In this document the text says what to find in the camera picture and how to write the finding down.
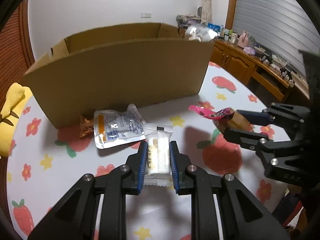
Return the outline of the floral white bed sheet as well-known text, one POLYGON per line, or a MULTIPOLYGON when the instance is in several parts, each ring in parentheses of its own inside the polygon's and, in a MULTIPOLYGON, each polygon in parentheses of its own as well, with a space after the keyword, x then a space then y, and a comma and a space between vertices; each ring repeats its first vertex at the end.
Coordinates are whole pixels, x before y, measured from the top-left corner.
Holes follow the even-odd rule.
MULTIPOLYGON (((190 239, 191 198, 172 183, 169 142, 175 141, 193 165, 215 176, 233 174, 269 210, 274 211, 287 185, 264 175, 253 148, 228 142, 214 122, 194 111, 224 108, 261 111, 265 105, 234 76, 208 66, 199 94, 140 107, 145 121, 147 162, 144 186, 126 198, 128 239, 190 239)), ((7 200, 14 230, 26 239, 57 201, 84 174, 109 174, 138 151, 138 141, 106 147, 97 134, 80 137, 80 127, 57 129, 31 96, 11 143, 7 200)))

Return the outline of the folded clothes pile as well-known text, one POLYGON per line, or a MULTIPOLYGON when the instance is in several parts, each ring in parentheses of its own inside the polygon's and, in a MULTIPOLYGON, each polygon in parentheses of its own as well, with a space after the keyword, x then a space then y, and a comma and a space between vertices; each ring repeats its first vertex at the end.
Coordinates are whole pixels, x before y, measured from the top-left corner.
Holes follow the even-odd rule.
POLYGON ((191 25, 201 24, 201 18, 195 15, 177 15, 176 22, 179 28, 187 29, 191 25))

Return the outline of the yellow Pikachu plush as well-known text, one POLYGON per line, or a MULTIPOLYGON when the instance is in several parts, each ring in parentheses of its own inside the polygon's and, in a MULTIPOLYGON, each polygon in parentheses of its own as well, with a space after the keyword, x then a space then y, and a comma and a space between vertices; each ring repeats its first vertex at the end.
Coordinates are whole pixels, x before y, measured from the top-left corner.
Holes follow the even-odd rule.
POLYGON ((14 147, 13 136, 20 116, 32 96, 29 87, 13 83, 7 91, 5 103, 1 109, 1 157, 8 157, 14 147))

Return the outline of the pink snack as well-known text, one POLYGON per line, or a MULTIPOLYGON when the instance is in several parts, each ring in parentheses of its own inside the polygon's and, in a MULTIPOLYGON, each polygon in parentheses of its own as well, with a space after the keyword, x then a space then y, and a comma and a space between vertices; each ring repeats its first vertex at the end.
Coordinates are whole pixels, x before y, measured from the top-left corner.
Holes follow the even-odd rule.
POLYGON ((212 120, 213 124, 221 133, 224 133, 226 129, 230 128, 247 132, 253 131, 253 125, 242 114, 230 107, 219 110, 218 112, 197 105, 191 105, 188 109, 206 119, 212 120))

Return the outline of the pink kettle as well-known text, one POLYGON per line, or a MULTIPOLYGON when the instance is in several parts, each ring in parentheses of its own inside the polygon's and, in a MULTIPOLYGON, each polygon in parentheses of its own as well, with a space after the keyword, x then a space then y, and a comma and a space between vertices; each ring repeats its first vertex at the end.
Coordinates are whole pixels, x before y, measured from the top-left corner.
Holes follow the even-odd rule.
POLYGON ((239 36, 238 46, 242 49, 248 46, 249 36, 247 31, 243 31, 243 33, 239 36))

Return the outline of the white orange flat pouch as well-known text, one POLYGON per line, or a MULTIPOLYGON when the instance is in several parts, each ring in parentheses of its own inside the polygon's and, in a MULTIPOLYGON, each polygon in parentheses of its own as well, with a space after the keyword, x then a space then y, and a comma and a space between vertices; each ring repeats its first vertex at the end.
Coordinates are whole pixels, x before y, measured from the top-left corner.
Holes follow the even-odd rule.
POLYGON ((134 104, 126 111, 98 110, 94 113, 94 141, 98 149, 107 149, 146 139, 145 120, 134 104))

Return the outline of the wooden sideboard cabinet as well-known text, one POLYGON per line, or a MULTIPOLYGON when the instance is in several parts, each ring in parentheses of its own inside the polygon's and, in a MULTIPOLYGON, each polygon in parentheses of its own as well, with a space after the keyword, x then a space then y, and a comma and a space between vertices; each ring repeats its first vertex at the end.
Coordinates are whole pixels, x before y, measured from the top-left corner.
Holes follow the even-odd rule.
POLYGON ((309 107, 310 100, 295 83, 280 77, 280 73, 237 45, 215 39, 210 60, 225 69, 251 90, 264 104, 288 103, 309 107))

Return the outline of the blue picture card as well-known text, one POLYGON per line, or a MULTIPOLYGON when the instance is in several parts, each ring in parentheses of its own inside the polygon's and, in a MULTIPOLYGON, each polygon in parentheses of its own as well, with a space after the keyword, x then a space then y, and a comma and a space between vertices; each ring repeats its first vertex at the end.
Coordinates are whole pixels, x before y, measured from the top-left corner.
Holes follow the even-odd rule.
POLYGON ((213 31, 215 31, 215 32, 220 32, 220 29, 221 29, 221 26, 220 25, 216 25, 216 24, 212 24, 212 23, 208 23, 207 24, 207 27, 209 28, 209 29, 212 29, 213 31))

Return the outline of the purple cloth item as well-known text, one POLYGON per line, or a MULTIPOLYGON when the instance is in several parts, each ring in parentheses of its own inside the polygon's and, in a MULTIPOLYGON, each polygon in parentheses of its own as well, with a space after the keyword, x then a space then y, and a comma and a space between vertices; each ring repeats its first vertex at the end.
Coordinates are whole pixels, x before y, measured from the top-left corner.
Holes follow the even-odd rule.
POLYGON ((243 51, 248 55, 255 55, 255 49, 252 47, 244 47, 243 51))

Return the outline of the brown cardboard box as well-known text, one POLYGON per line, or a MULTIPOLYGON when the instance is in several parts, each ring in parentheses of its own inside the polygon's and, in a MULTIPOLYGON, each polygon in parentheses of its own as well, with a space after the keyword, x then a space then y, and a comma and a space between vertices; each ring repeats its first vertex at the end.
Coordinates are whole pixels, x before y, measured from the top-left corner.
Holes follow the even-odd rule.
POLYGON ((56 128, 96 110, 123 111, 195 95, 213 42, 187 41, 164 23, 95 28, 65 37, 21 78, 56 128))

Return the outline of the orange foil candy wrapper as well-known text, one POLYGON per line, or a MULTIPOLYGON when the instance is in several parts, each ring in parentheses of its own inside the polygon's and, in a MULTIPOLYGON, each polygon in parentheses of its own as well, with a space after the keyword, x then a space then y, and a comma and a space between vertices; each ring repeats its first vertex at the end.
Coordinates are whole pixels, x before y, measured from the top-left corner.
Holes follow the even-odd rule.
POLYGON ((84 116, 80 116, 80 134, 79 137, 83 138, 87 135, 94 133, 94 120, 87 119, 84 116))

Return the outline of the white wall switch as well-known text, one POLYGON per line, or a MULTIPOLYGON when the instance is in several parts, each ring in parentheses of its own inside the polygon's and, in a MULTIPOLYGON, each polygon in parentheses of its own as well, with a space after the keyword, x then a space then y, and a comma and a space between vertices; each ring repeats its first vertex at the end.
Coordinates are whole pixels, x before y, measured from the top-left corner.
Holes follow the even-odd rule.
POLYGON ((152 17, 152 13, 142 12, 140 14, 140 18, 151 18, 151 17, 152 17))

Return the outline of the white cake snack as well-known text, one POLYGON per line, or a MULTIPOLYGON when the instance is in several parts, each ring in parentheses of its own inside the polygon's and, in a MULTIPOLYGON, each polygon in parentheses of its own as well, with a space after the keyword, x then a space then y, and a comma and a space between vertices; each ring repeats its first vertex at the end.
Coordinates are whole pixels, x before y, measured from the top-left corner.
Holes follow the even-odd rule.
POLYGON ((148 145, 144 184, 149 186, 170 186, 172 184, 172 175, 169 146, 173 127, 146 123, 143 129, 148 145))

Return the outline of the grey window blind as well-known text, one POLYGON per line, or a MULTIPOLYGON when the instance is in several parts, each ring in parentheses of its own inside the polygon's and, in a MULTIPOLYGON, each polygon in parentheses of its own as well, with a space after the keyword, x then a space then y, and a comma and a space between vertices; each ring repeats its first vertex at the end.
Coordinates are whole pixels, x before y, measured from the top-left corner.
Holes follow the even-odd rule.
POLYGON ((296 0, 236 0, 232 29, 249 36, 305 74, 300 50, 319 53, 319 34, 296 0))

